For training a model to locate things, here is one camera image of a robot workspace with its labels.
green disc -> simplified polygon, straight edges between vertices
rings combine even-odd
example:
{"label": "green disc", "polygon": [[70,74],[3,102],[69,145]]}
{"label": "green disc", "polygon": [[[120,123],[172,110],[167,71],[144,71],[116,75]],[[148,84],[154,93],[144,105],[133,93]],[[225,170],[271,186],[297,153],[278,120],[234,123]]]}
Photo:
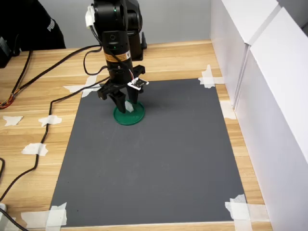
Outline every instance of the green disc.
{"label": "green disc", "polygon": [[138,102],[137,104],[131,105],[133,106],[134,111],[129,112],[126,110],[125,114],[121,113],[117,107],[114,109],[114,118],[116,122],[121,125],[130,126],[142,121],[145,114],[145,109],[142,103]]}

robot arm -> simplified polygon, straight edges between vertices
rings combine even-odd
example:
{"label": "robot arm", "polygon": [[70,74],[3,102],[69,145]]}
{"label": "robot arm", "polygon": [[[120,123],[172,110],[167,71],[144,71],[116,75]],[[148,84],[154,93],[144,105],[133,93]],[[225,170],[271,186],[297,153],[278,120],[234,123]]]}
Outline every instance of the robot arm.
{"label": "robot arm", "polygon": [[108,95],[119,111],[125,113],[126,96],[120,89],[127,88],[130,102],[136,104],[139,93],[143,92],[143,85],[147,84],[146,81],[137,78],[145,73],[145,68],[140,65],[133,68],[129,40],[130,35],[136,53],[142,50],[139,39],[142,16],[139,5],[136,0],[94,0],[92,7],[94,26],[105,53],[110,75],[110,79],[98,91],[98,95],[103,100],[106,100]]}

white partition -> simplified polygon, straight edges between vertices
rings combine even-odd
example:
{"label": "white partition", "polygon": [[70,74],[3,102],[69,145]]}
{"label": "white partition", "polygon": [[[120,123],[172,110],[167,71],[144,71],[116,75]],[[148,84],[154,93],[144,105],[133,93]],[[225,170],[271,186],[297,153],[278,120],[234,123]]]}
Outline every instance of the white partition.
{"label": "white partition", "polygon": [[232,103],[249,46],[279,9],[276,0],[212,0],[211,39]]}
{"label": "white partition", "polygon": [[282,9],[251,47],[236,114],[274,230],[308,230],[308,38]]}

wooden table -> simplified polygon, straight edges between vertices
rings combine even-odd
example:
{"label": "wooden table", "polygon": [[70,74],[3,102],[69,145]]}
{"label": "wooden table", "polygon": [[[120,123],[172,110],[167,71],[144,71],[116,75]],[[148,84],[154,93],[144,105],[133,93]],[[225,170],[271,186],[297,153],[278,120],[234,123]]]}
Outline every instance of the wooden table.
{"label": "wooden table", "polygon": [[[31,58],[23,83],[29,81],[57,61],[71,53],[72,49],[35,51]],[[28,52],[11,59],[5,69],[0,69],[0,99],[4,100],[12,91],[26,62]],[[84,73],[80,53],[59,67],[44,75],[37,82],[18,95],[12,106],[0,111],[0,156],[6,160],[6,168],[0,184],[0,194],[12,180],[25,170],[33,167],[34,155],[24,155],[21,151],[30,143],[40,142],[45,128],[38,119],[48,116],[50,101],[66,96],[67,85],[83,85]],[[143,76],[148,81],[199,78],[208,64],[214,77],[221,77],[211,41],[194,41],[149,45],[142,62],[134,62],[146,67]],[[105,65],[103,53],[91,54],[87,58],[88,71],[96,72]],[[107,77],[103,71],[97,81]],[[229,100],[225,85],[216,85],[219,100]],[[49,209],[53,191],[70,137],[81,94],[54,105],[53,114],[63,119],[61,124],[51,125],[46,139],[48,154],[40,157],[38,168],[23,176],[12,187],[2,203],[9,208],[11,216],[22,225],[21,212],[45,211]],[[17,126],[5,127],[3,116],[24,116]],[[244,191],[249,204],[264,204],[257,179],[243,140],[237,120],[225,119]],[[254,230],[270,231],[269,222],[253,223]],[[81,230],[234,230],[233,222],[217,222],[179,225],[147,225],[122,227],[94,227]]]}

gray mat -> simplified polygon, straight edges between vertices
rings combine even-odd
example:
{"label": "gray mat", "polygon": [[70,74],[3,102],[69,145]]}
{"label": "gray mat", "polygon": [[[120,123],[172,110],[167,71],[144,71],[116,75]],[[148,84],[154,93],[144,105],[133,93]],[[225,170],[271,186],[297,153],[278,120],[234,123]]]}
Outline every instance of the gray mat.
{"label": "gray mat", "polygon": [[67,226],[232,220],[243,194],[215,88],[197,79],[151,82],[131,127],[111,100],[82,98],[51,205],[67,202]]}

